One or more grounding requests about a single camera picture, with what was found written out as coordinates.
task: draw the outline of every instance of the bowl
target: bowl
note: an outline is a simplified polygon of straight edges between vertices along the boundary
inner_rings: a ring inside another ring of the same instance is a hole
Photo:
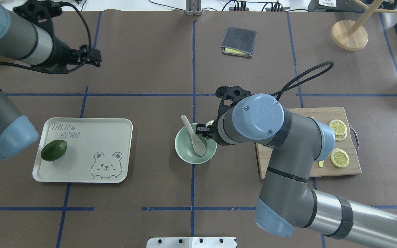
[[[197,123],[191,124],[192,130],[195,130],[196,126]],[[214,140],[205,139],[200,135],[197,135],[197,137],[203,142],[206,147],[206,153],[201,157],[194,152],[191,136],[189,136],[189,132],[186,127],[180,129],[175,136],[175,151],[177,152],[177,155],[186,163],[195,165],[202,164],[210,160],[217,150],[217,143]]]

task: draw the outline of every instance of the white mounting plate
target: white mounting plate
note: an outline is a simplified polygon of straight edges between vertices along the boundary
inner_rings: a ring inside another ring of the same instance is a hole
[[[51,118],[44,124],[33,178],[38,182],[119,183],[128,173],[133,124],[128,119]],[[65,154],[52,162],[42,148],[65,140]]]
[[[236,240],[236,237],[160,237],[150,238],[146,248],[237,248]]]

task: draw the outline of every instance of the white tray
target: white tray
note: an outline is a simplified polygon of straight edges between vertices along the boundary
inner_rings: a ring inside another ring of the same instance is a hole
[[[33,178],[38,182],[122,182],[128,173],[132,133],[128,119],[51,118],[42,130]],[[67,141],[67,151],[52,162],[43,160],[42,148],[56,139]]]

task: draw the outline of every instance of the cutting board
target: cutting board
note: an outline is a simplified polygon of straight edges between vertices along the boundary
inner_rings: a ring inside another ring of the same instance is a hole
[[[350,163],[345,168],[338,168],[333,165],[330,157],[324,160],[323,167],[314,162],[310,176],[345,176],[361,174],[361,166],[359,165],[358,154],[352,143],[352,136],[348,125],[347,116],[343,107],[330,107],[330,108],[289,108],[289,111],[306,116],[313,117],[317,121],[329,124],[331,120],[338,119],[345,123],[347,126],[347,137],[345,140],[336,141],[335,148],[343,149],[350,159]],[[269,159],[271,158],[272,149],[255,143],[255,150],[257,152],[258,172],[261,179],[266,175]]]

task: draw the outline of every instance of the bear drawing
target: bear drawing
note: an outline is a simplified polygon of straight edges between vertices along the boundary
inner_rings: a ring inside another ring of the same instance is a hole
[[[104,154],[103,152],[96,152],[94,155],[94,164],[91,167],[91,174],[93,179],[98,178],[115,178],[122,173],[122,166],[120,165],[122,154],[115,152],[113,155]]]

